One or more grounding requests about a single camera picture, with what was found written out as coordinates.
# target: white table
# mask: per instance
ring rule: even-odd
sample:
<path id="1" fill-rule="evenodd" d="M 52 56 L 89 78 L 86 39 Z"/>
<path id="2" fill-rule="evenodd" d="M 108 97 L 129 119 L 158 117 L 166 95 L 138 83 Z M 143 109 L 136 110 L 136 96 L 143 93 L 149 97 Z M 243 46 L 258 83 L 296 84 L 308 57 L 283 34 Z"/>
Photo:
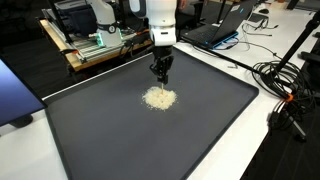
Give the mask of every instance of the white table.
<path id="1" fill-rule="evenodd" d="M 312 18 L 307 11 L 284 11 L 270 9 L 269 26 L 279 25 L 272 37 L 248 36 L 249 41 L 266 46 L 283 56 Z M 316 38 L 309 37 L 297 52 L 310 51 Z M 211 57 L 195 50 L 190 44 L 178 43 L 177 48 L 237 77 L 257 86 L 250 72 L 239 67 L 228 68 L 232 63 Z M 245 44 L 239 44 L 228 51 L 219 51 L 250 66 L 257 62 L 274 60 L 268 51 L 251 46 L 246 51 Z M 298 67 L 303 60 L 294 55 L 290 62 Z M 189 179 L 236 180 L 241 177 L 253 155 L 268 132 L 267 117 L 279 100 L 260 88 L 258 97 L 236 119 L 231 127 L 204 158 Z M 34 122 L 22 129 L 10 126 L 0 128 L 0 180 L 60 180 L 67 179 L 60 156 L 54 143 L 44 111 L 33 114 Z"/>

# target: wooden board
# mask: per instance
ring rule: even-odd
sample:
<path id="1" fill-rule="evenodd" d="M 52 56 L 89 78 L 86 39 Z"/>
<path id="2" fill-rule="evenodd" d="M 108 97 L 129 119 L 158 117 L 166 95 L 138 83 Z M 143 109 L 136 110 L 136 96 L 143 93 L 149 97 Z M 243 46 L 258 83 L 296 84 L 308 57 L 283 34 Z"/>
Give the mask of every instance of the wooden board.
<path id="1" fill-rule="evenodd" d="M 60 36 L 57 34 L 57 32 L 54 31 L 54 29 L 49 25 L 49 22 L 47 20 L 40 20 L 40 24 L 42 25 L 43 29 L 49 34 L 53 42 L 57 45 L 59 50 L 69 49 L 69 47 L 66 45 L 66 43 L 60 38 Z M 147 45 L 150 45 L 152 42 L 151 40 L 145 41 L 143 44 L 137 44 L 133 47 L 133 50 L 145 47 Z M 127 51 L 128 48 L 123 48 L 122 53 L 124 54 Z M 114 52 L 111 54 L 108 54 L 106 56 L 103 56 L 97 60 L 89 61 L 86 63 L 81 63 L 78 57 L 74 54 L 67 54 L 66 59 L 70 63 L 70 65 L 73 67 L 74 71 L 80 71 L 82 69 L 91 67 L 93 65 L 99 64 L 101 62 L 110 60 L 112 58 L 118 57 L 120 54 L 118 52 Z"/>

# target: laptop keyboard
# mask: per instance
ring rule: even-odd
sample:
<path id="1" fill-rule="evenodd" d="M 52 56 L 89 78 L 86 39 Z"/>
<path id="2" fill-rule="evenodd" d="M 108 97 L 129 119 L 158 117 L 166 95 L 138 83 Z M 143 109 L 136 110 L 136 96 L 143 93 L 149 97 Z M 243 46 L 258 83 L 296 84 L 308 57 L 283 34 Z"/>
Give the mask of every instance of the laptop keyboard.
<path id="1" fill-rule="evenodd" d="M 219 28 L 215 26 L 204 26 L 189 33 L 189 38 L 196 39 L 198 42 L 211 41 Z"/>

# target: black chair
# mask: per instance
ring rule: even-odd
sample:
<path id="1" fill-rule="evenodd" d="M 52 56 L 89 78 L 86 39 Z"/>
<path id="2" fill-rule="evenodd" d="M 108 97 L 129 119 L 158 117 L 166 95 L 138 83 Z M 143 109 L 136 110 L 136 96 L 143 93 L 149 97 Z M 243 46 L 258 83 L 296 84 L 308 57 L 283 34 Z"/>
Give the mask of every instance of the black chair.
<path id="1" fill-rule="evenodd" d="M 176 29 L 178 30 L 177 39 L 180 40 L 180 34 L 182 29 L 195 28 L 200 22 L 201 12 L 203 7 L 203 0 L 193 1 L 187 4 L 187 6 L 193 6 L 193 14 L 183 12 L 177 8 L 176 11 Z"/>

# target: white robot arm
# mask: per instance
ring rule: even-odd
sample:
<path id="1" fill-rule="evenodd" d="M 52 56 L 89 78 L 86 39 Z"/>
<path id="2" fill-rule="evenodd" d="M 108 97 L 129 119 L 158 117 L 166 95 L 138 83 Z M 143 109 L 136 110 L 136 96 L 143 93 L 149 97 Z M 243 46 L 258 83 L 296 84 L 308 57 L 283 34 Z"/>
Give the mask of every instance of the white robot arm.
<path id="1" fill-rule="evenodd" d="M 175 10 L 177 0 L 129 0 L 131 11 L 139 18 L 149 19 L 150 38 L 154 43 L 154 63 L 151 71 L 158 81 L 167 84 L 167 72 L 173 56 L 172 45 L 176 43 Z"/>
<path id="2" fill-rule="evenodd" d="M 113 47 L 122 43 L 120 29 L 114 17 L 111 0 L 86 0 L 97 17 L 97 41 L 101 47 Z"/>

